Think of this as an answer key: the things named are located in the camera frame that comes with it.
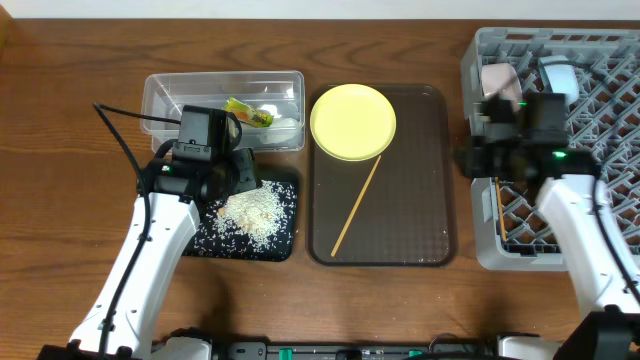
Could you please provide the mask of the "light blue bowl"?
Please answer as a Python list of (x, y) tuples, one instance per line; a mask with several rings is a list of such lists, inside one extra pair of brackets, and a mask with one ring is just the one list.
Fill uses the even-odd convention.
[(563, 94), (566, 106), (579, 99), (579, 85), (574, 67), (565, 56), (539, 58), (538, 70), (546, 92)]

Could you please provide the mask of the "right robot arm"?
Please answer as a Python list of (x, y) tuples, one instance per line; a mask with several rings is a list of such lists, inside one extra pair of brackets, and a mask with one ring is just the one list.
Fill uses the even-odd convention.
[(500, 359), (636, 359), (639, 356), (639, 268), (606, 198), (601, 166), (569, 145), (565, 100), (535, 93), (518, 110), (494, 94), (480, 104), (500, 137), (472, 136), (456, 151), (468, 178), (524, 182), (561, 249), (582, 317), (563, 342), (510, 335)]

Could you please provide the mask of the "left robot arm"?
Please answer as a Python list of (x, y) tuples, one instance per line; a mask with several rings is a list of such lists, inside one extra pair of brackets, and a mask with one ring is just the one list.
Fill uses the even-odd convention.
[(42, 359), (214, 359), (211, 337), (196, 329), (153, 346), (159, 312), (176, 266), (210, 203), (261, 185), (255, 155), (239, 146), (243, 130), (228, 111), (187, 105), (177, 138), (145, 167), (123, 149), (136, 174), (128, 234), (93, 307), (64, 346)]

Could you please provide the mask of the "pink bowl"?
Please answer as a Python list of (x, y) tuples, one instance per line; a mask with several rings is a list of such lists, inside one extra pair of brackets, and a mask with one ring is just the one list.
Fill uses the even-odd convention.
[(520, 109), (522, 88), (515, 68), (508, 63), (484, 65), (480, 81), (485, 98), (498, 95), (509, 100), (514, 111)]

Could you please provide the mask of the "green snack wrapper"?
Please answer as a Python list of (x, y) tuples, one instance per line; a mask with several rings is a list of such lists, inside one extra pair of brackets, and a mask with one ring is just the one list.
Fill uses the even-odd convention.
[(229, 97), (223, 106), (227, 112), (233, 113), (236, 118), (249, 126), (255, 128), (267, 128), (273, 123), (274, 117), (257, 108), (244, 103), (234, 97)]

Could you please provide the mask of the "white napkin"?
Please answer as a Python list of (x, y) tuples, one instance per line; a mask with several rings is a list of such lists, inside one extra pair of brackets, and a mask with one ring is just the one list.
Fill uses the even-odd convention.
[(301, 147), (304, 94), (299, 86), (292, 86), (271, 99), (262, 100), (258, 109), (273, 116), (272, 124), (267, 130), (261, 130), (258, 138), (264, 146), (275, 148), (298, 149)]

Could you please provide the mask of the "dark brown serving tray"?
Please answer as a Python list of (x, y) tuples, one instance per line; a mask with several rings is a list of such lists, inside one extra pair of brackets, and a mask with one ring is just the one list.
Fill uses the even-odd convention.
[(394, 107), (396, 134), (334, 258), (376, 158), (348, 162), (311, 149), (308, 252), (325, 266), (444, 266), (457, 248), (446, 102), (429, 85), (375, 88)]

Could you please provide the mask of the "wooden chopstick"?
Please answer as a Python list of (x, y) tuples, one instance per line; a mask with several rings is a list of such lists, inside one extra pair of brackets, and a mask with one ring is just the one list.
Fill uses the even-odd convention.
[(499, 221), (499, 226), (500, 226), (500, 237), (501, 237), (502, 242), (506, 243), (507, 242), (507, 236), (506, 236), (506, 228), (505, 228), (505, 223), (504, 223), (504, 212), (503, 212), (503, 206), (502, 206), (500, 179), (498, 177), (494, 178), (494, 184), (495, 184), (496, 199), (497, 199), (496, 201), (497, 201), (497, 208), (498, 208), (498, 221)]
[(342, 245), (342, 242), (343, 242), (343, 240), (344, 240), (344, 238), (345, 238), (345, 236), (346, 236), (346, 234), (348, 232), (348, 229), (349, 229), (349, 227), (350, 227), (350, 225), (351, 225), (351, 223), (353, 221), (353, 218), (355, 217), (355, 215), (356, 215), (356, 213), (358, 211), (358, 208), (359, 208), (359, 206), (360, 206), (360, 204), (361, 204), (361, 202), (362, 202), (362, 200), (363, 200), (363, 198), (364, 198), (364, 196), (365, 196), (365, 194), (366, 194), (366, 192), (367, 192), (367, 190), (369, 188), (369, 185), (370, 185), (370, 183), (372, 181), (372, 178), (374, 177), (374, 175), (376, 173), (376, 170), (377, 170), (377, 168), (379, 166), (381, 158), (382, 158), (382, 155), (379, 155), (376, 158), (376, 160), (374, 162), (374, 165), (372, 166), (372, 168), (371, 168), (371, 170), (370, 170), (370, 172), (369, 172), (369, 174), (368, 174), (368, 176), (367, 176), (367, 178), (366, 178), (366, 180), (365, 180), (365, 182), (364, 182), (364, 184), (363, 184), (363, 186), (362, 186), (362, 188), (361, 188), (361, 190), (360, 190), (360, 192), (359, 192), (359, 194), (358, 194), (358, 196), (357, 196), (357, 198), (356, 198), (356, 200), (355, 200), (355, 202), (354, 202), (354, 204), (353, 204), (353, 206), (351, 208), (351, 211), (350, 211), (350, 213), (349, 213), (349, 215), (348, 215), (348, 217), (347, 217), (347, 219), (346, 219), (346, 221), (345, 221), (345, 223), (344, 223), (344, 225), (343, 225), (343, 227), (341, 229), (341, 232), (339, 233), (339, 236), (338, 236), (338, 238), (337, 238), (337, 240), (336, 240), (336, 242), (335, 242), (335, 244), (334, 244), (334, 246), (332, 248), (332, 251), (330, 253), (330, 256), (332, 258), (336, 257), (337, 252), (339, 251), (339, 249), (340, 249), (340, 247)]

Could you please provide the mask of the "yellow plate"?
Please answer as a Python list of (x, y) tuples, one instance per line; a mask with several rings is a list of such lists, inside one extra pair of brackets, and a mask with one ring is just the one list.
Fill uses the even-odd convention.
[(311, 134), (328, 155), (364, 161), (380, 155), (392, 142), (397, 119), (390, 100), (362, 84), (331, 87), (314, 103)]

